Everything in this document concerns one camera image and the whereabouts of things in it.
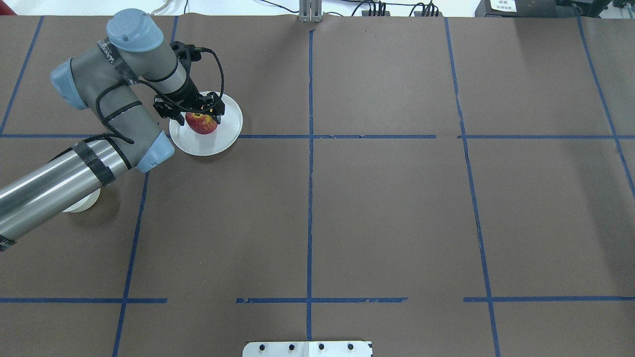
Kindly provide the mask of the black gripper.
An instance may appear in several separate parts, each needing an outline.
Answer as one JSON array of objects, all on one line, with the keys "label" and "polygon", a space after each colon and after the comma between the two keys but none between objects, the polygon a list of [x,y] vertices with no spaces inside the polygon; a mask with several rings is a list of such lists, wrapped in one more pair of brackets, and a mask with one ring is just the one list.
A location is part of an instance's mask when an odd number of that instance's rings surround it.
[{"label": "black gripper", "polygon": [[193,80],[187,79],[184,85],[172,93],[164,93],[153,83],[156,95],[153,99],[153,108],[163,119],[175,120],[177,124],[184,125],[186,120],[182,113],[193,112],[202,115],[210,115],[216,124],[221,124],[221,117],[225,115],[224,80],[221,80],[220,92],[208,92],[200,94]]}]

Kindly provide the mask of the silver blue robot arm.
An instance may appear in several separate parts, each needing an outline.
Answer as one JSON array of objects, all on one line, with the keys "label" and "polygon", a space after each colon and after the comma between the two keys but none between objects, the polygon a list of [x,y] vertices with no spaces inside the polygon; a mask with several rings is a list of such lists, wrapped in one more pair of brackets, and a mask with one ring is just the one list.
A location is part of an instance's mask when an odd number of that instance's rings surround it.
[{"label": "silver blue robot arm", "polygon": [[202,95],[191,65],[213,50],[168,42],[152,16],[140,9],[119,11],[106,36],[55,68],[50,80],[77,110],[89,109],[105,128],[1,190],[1,250],[31,230],[113,183],[131,169],[146,173],[172,157],[166,133],[131,89],[143,84],[155,93],[159,116],[185,124],[185,113],[210,115],[220,123],[224,93]]}]

